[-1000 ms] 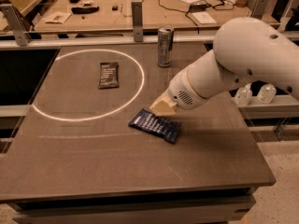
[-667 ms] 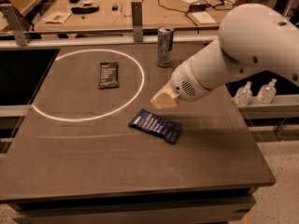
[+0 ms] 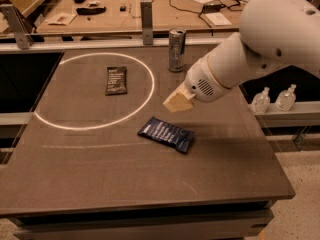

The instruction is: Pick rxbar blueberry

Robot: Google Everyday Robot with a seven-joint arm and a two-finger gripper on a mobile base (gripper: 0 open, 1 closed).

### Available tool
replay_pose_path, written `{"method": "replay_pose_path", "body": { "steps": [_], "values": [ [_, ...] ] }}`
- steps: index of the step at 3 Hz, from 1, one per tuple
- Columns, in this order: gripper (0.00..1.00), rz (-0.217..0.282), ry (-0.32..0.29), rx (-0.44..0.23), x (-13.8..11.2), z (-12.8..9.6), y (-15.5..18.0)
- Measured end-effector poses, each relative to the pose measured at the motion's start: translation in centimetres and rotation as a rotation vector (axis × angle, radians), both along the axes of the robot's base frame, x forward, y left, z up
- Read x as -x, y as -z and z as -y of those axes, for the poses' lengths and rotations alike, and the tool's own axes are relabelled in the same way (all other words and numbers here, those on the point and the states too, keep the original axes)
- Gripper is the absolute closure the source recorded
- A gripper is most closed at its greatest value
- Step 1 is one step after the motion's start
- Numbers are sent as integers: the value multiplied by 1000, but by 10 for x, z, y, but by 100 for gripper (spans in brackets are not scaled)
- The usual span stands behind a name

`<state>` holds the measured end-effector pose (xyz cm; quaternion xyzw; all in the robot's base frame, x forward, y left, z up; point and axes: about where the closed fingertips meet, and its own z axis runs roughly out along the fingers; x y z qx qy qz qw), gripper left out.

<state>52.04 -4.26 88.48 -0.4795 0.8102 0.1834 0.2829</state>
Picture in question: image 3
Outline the yellow foam padded gripper finger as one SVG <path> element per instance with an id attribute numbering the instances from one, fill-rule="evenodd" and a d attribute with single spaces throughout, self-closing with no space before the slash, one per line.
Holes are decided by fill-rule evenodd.
<path id="1" fill-rule="evenodd" d="M 180 84 L 163 102 L 170 112 L 181 112 L 194 107 L 195 94 L 187 86 Z"/>

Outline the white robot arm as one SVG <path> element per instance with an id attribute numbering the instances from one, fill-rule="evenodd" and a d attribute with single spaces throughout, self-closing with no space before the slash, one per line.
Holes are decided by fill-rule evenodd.
<path id="1" fill-rule="evenodd" d="M 239 31 L 195 62 L 164 106 L 189 110 L 290 65 L 319 75 L 320 11 L 307 0 L 250 0 Z"/>

